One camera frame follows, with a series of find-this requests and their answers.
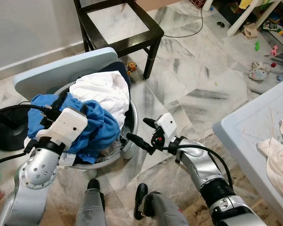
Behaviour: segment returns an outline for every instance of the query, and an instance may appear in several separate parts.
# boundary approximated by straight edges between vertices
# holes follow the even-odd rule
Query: black wooden chair
[[[112,47],[117,52],[118,57],[122,57],[129,53],[143,49],[148,54],[143,77],[145,79],[149,78],[160,40],[164,35],[164,31],[159,27],[159,25],[133,0],[107,0],[83,8],[80,0],[74,0],[74,2],[80,21],[85,51],[88,52],[99,48]],[[122,4],[121,7],[128,7],[127,5],[129,5],[134,13],[144,23],[146,29],[144,29],[141,33],[133,34],[132,37],[108,43],[103,38],[103,34],[99,31],[101,28],[96,27],[89,15],[91,12],[114,7],[120,4]],[[109,17],[109,15],[104,13],[101,13],[100,16],[102,20],[106,20]],[[128,29],[134,29],[135,24],[130,24],[130,22],[131,21],[128,21]]]

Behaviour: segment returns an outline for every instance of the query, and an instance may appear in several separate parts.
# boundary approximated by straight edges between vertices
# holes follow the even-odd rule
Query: baseboard
[[[83,41],[57,48],[0,68],[0,80],[84,51]]]

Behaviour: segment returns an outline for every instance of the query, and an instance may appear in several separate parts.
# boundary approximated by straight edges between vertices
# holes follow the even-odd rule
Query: white table
[[[213,131],[283,224],[283,195],[267,177],[266,156],[256,148],[271,137],[282,141],[283,82],[228,115]]]
[[[283,0],[271,0],[272,4],[265,10],[265,12],[258,18],[256,21],[256,27],[259,28],[261,24],[266,20],[268,15],[274,10],[274,8],[280,3],[280,1],[283,2]],[[204,6],[202,7],[203,10],[209,11],[211,8],[213,0],[207,0]],[[239,19],[228,29],[226,32],[226,35],[228,37],[232,37],[236,31],[241,27],[243,22],[246,20],[246,18],[251,14],[253,9],[257,6],[261,6],[264,3],[264,0],[253,0],[251,4],[246,8],[246,10],[243,12],[243,14],[239,17]]]

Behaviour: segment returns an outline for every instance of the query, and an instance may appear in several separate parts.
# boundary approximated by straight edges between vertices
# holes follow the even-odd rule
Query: white laundry basket
[[[65,89],[68,89],[74,82],[69,83],[59,90],[55,92],[56,95],[60,94]],[[125,119],[125,125],[129,127],[131,133],[136,134],[138,129],[138,114],[136,111],[135,104],[133,100],[131,99],[130,105],[129,105],[129,111],[127,113],[126,119]],[[138,151],[138,147],[132,142],[127,141],[123,149],[116,154],[115,156],[109,158],[108,160],[98,162],[95,164],[77,164],[74,163],[72,168],[80,169],[80,170],[90,170],[88,173],[91,178],[94,178],[96,176],[96,169],[107,166],[116,160],[118,160],[120,157],[124,159],[131,159],[135,153],[135,151]]]

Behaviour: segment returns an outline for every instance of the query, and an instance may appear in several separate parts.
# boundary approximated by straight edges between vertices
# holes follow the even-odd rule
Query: mesh basket
[[[194,6],[197,8],[202,8],[204,3],[206,3],[207,0],[190,0],[191,3],[193,3]]]

